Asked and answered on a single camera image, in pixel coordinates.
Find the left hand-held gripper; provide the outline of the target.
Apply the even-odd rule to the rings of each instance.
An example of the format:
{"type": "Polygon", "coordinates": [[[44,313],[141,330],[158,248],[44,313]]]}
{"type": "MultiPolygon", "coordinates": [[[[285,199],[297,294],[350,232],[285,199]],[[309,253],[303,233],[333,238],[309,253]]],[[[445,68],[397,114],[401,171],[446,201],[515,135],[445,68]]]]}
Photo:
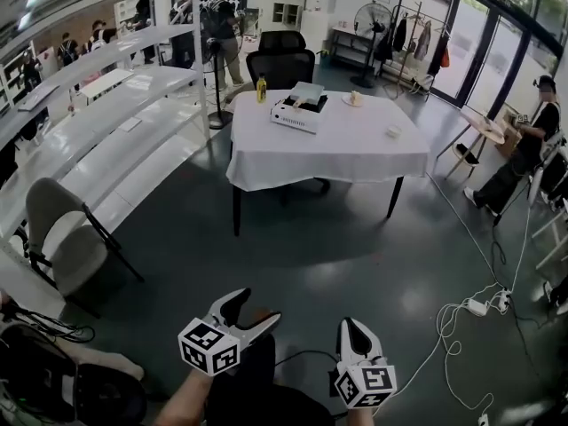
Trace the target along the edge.
{"type": "Polygon", "coordinates": [[[216,376],[237,367],[241,354],[261,337],[270,334],[282,314],[257,311],[255,321],[246,327],[238,324],[242,306],[251,288],[241,288],[220,299],[202,318],[192,319],[177,336],[182,360],[208,376],[216,376]]]}

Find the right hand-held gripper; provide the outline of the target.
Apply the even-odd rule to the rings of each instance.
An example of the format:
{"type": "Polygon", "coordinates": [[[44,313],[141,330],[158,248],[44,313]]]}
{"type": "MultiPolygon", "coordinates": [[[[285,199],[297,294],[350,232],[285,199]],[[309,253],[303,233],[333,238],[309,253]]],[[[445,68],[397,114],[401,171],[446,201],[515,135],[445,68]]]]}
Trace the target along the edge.
{"type": "Polygon", "coordinates": [[[381,359],[378,336],[362,322],[346,317],[337,339],[340,363],[335,388],[341,400],[348,409],[378,408],[397,391],[395,367],[381,359]]]}

